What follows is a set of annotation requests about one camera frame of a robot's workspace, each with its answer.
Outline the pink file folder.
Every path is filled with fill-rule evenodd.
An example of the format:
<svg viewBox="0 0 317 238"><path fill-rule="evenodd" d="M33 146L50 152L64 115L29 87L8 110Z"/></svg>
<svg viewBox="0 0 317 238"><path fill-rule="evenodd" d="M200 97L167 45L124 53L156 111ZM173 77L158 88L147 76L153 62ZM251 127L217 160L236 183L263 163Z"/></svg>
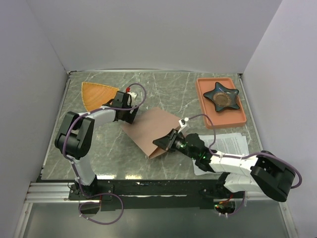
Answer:
<svg viewBox="0 0 317 238"><path fill-rule="evenodd" d="M166 136L172 129L178 129L179 120L179 117L155 107L136 116L132 124L124 123L121 128L147 158L153 159L165 152L153 141Z"/></svg>

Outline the printed paper sheets stack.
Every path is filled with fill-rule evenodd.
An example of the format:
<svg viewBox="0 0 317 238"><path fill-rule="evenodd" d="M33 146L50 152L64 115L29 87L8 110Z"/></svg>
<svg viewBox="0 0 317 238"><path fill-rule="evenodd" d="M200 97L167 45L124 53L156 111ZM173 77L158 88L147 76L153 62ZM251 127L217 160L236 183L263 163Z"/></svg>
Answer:
<svg viewBox="0 0 317 238"><path fill-rule="evenodd" d="M204 141L205 146L208 147L214 141L213 135L199 135L200 139ZM236 155L248 155L249 148L247 144L246 136L242 136L241 133L229 133L219 134L216 136L216 141L211 147L213 150L217 150L224 153L236 154ZM204 172L200 170L193 161L194 174L201 176L205 174L211 174L211 172Z"/></svg>

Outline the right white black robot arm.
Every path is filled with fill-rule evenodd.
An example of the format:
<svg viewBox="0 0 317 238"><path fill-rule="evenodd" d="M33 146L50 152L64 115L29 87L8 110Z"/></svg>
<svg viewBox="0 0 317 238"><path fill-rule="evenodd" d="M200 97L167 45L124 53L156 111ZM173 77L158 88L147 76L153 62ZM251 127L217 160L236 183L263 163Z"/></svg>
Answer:
<svg viewBox="0 0 317 238"><path fill-rule="evenodd" d="M153 144L164 151L184 154L204 172L219 173L217 181L205 191L213 198L227 198L239 192L262 192L275 201L285 202L294 188L294 168L269 152L250 157L226 154L209 149L198 134L184 136L176 129L155 139Z"/></svg>

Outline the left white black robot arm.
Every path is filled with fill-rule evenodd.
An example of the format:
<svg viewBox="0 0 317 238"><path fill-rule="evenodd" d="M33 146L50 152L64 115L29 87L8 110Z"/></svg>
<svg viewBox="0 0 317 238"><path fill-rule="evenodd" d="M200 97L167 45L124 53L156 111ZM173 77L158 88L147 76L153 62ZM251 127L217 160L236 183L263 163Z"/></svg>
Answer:
<svg viewBox="0 0 317 238"><path fill-rule="evenodd" d="M94 130L119 120L131 124L138 111L133 105L136 97L134 92L118 91L99 108L85 113L68 112L62 121L54 145L70 162L75 173L75 187L86 199L93 199L98 193L97 175L88 158Z"/></svg>

